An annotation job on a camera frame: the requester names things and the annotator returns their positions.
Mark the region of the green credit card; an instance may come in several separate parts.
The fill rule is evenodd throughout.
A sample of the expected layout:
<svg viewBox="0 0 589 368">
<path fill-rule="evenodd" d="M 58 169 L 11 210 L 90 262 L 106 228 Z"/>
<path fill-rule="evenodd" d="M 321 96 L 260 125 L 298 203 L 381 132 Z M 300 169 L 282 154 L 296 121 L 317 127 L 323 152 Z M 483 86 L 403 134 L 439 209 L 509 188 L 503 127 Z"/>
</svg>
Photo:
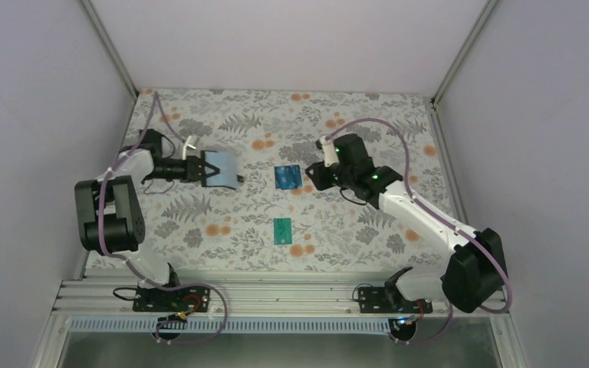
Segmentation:
<svg viewBox="0 0 589 368">
<path fill-rule="evenodd" d="M 273 220 L 274 245 L 292 245 L 292 223 L 290 218 L 275 218 Z"/>
</svg>

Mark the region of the aluminium rail frame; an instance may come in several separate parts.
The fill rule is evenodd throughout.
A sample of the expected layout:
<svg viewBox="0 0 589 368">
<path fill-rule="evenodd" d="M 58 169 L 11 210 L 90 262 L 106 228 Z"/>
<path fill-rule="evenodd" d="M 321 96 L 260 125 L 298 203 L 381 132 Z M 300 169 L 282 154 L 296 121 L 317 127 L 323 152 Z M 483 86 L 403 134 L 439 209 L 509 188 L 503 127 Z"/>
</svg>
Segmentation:
<svg viewBox="0 0 589 368">
<path fill-rule="evenodd" d="M 209 317 L 220 317 L 223 304 L 232 317 L 358 317 L 353 289 L 382 284 L 387 272 L 193 271 L 178 273 L 182 283 L 203 282 L 222 292 L 213 295 Z M 132 304 L 115 298 L 116 287 L 132 287 L 136 278 L 123 269 L 90 269 L 80 280 L 63 281 L 52 307 L 56 314 L 132 314 Z"/>
</svg>

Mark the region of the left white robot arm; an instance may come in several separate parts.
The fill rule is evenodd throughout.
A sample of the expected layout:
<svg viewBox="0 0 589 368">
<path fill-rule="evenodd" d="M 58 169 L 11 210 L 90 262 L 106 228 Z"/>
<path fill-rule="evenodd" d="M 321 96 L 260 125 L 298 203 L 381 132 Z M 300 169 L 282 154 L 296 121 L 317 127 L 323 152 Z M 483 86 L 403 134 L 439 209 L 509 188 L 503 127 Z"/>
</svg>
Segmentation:
<svg viewBox="0 0 589 368">
<path fill-rule="evenodd" d="M 78 182 L 74 197 L 82 246 L 122 261 L 139 278 L 139 287 L 153 289 L 153 301 L 171 311 L 181 304 L 183 289 L 173 266 L 143 246 L 146 223 L 137 190 L 150 179 L 232 188 L 235 164 L 216 151 L 164 156 L 163 141 L 156 130 L 140 132 L 138 142 L 125 146 L 104 174 Z"/>
</svg>

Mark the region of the floral table mat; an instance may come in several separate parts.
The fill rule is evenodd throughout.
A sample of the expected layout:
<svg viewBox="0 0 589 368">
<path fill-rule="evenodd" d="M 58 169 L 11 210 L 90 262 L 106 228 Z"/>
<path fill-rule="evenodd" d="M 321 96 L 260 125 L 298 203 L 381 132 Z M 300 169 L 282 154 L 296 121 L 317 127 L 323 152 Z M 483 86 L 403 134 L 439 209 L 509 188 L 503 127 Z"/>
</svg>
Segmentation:
<svg viewBox="0 0 589 368">
<path fill-rule="evenodd" d="M 405 222 L 350 192 L 317 191 L 309 178 L 275 188 L 275 167 L 321 159 L 316 140 L 337 128 L 356 133 L 379 165 L 408 173 L 410 185 L 445 212 L 451 204 L 425 101 L 420 95 L 259 90 L 161 89 L 139 93 L 125 141 L 149 125 L 180 140 L 233 153 L 245 178 L 237 190 L 154 180 L 139 192 L 144 246 L 175 268 L 216 271 L 396 271 L 439 268 L 441 257 Z M 290 218 L 292 245 L 273 241 L 273 220 Z"/>
</svg>

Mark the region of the blue credit card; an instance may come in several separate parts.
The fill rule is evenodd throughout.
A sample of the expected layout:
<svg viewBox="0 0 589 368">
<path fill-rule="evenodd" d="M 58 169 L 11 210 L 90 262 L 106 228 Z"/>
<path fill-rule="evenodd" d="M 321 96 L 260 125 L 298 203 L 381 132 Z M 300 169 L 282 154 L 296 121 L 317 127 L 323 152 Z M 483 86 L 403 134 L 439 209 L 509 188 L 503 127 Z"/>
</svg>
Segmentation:
<svg viewBox="0 0 589 368">
<path fill-rule="evenodd" d="M 275 188 L 294 190 L 302 187 L 301 168 L 299 165 L 276 166 Z"/>
</svg>

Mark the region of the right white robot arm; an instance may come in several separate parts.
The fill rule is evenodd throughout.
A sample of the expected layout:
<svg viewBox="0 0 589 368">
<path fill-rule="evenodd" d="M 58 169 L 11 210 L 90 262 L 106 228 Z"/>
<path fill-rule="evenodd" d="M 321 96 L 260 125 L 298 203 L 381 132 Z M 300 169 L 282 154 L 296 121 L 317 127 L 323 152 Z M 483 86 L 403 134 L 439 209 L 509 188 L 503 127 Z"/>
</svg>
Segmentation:
<svg viewBox="0 0 589 368">
<path fill-rule="evenodd" d="M 448 216 L 417 194 L 389 166 L 375 166 L 355 133 L 316 142 L 324 158 L 306 174 L 316 189 L 349 189 L 359 199 L 405 222 L 447 262 L 442 271 L 407 267 L 385 283 L 389 309 L 403 312 L 415 300 L 449 302 L 464 313 L 484 306 L 508 278 L 502 239 L 490 228 L 477 230 Z"/>
</svg>

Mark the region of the black leather card holder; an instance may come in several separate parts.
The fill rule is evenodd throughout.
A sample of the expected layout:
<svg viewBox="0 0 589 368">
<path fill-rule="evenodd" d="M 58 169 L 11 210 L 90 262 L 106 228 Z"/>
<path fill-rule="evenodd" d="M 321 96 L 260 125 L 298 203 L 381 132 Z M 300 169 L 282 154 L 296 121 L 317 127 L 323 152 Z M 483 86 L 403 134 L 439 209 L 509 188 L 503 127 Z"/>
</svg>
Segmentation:
<svg viewBox="0 0 589 368">
<path fill-rule="evenodd" d="M 245 178 L 239 173 L 239 165 L 234 154 L 221 151 L 205 150 L 202 152 L 202 159 L 220 168 L 222 187 L 206 188 L 227 188 L 237 190 L 245 182 Z"/>
</svg>

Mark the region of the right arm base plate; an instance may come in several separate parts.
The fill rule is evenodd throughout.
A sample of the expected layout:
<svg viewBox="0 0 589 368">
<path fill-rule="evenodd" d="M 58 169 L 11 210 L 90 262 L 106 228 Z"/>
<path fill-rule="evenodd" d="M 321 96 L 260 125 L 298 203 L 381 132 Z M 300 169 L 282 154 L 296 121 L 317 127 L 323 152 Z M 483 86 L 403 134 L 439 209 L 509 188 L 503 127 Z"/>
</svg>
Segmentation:
<svg viewBox="0 0 589 368">
<path fill-rule="evenodd" d="M 359 284 L 351 298 L 357 302 L 362 314 L 420 314 L 432 313 L 432 303 L 425 299 L 407 300 L 393 286 Z"/>
</svg>

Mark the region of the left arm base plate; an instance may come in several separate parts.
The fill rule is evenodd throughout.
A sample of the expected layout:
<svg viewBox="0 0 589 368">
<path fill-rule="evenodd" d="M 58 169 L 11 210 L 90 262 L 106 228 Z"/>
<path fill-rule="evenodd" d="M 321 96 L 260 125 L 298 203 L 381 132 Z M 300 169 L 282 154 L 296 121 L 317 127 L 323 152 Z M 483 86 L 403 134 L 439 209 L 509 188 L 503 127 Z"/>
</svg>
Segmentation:
<svg viewBox="0 0 589 368">
<path fill-rule="evenodd" d="M 162 291 L 160 289 L 137 288 L 133 299 L 135 312 L 199 312 L 209 309 L 211 289 L 208 287 L 188 287 L 178 291 Z"/>
</svg>

